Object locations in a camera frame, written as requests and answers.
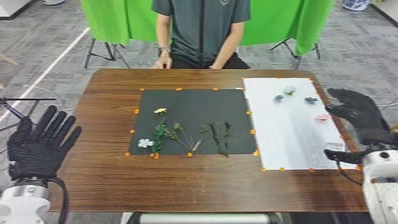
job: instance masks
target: gray t-shirt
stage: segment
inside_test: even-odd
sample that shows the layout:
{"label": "gray t-shirt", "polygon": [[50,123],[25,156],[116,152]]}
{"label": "gray t-shirt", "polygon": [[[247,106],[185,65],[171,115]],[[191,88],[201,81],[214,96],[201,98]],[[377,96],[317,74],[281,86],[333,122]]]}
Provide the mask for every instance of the gray t-shirt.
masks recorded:
{"label": "gray t-shirt", "polygon": [[[199,0],[153,0],[153,11],[173,16],[173,54],[198,61]],[[231,24],[251,20],[251,0],[205,0],[205,62],[215,61]]]}

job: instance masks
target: person's arm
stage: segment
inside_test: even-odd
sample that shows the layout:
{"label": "person's arm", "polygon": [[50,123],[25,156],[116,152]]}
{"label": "person's arm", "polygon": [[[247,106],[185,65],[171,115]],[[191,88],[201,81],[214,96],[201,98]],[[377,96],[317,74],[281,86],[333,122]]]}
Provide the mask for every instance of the person's arm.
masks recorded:
{"label": "person's arm", "polygon": [[233,23],[231,25],[231,33],[221,48],[221,53],[215,59],[215,63],[210,66],[212,69],[223,69],[224,65],[228,63],[228,60],[233,56],[233,53],[237,51],[237,47],[242,42],[242,37],[244,37],[244,30],[246,30],[246,22]]}
{"label": "person's arm", "polygon": [[155,64],[157,69],[171,69],[171,52],[169,52],[169,32],[171,32],[171,16],[159,14],[157,19],[157,36],[159,47],[162,49],[160,59]]}

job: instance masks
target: wooden table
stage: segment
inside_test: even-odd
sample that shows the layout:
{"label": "wooden table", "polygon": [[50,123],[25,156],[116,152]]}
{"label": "wooden table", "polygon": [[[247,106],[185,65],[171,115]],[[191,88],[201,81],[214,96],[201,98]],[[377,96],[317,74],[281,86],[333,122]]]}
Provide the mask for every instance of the wooden table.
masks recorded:
{"label": "wooden table", "polygon": [[[100,70],[79,104],[84,134],[61,177],[71,211],[310,212],[366,211],[363,189],[338,171],[262,171],[260,157],[125,156],[141,89],[239,88],[242,77],[317,78],[304,71]],[[347,137],[340,120],[338,127]],[[54,209],[61,208],[56,191]]]}

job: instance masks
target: person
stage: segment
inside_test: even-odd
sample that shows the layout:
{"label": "person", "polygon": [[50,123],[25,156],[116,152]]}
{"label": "person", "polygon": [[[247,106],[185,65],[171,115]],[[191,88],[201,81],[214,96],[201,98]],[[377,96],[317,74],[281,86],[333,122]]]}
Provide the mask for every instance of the person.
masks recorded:
{"label": "person", "polygon": [[[153,0],[153,11],[159,13],[160,47],[155,68],[198,69],[201,0]],[[205,0],[203,68],[249,69],[237,54],[247,20],[251,20],[251,0]]]}

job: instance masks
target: white flower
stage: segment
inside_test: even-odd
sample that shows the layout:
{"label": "white flower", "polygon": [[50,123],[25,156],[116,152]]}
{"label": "white flower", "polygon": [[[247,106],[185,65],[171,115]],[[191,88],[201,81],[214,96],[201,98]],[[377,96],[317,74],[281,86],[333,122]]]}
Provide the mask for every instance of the white flower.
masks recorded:
{"label": "white flower", "polygon": [[159,108],[159,110],[155,110],[155,114],[166,113],[167,109],[166,108]]}
{"label": "white flower", "polygon": [[139,147],[146,149],[148,146],[153,146],[153,141],[150,139],[141,139]]}

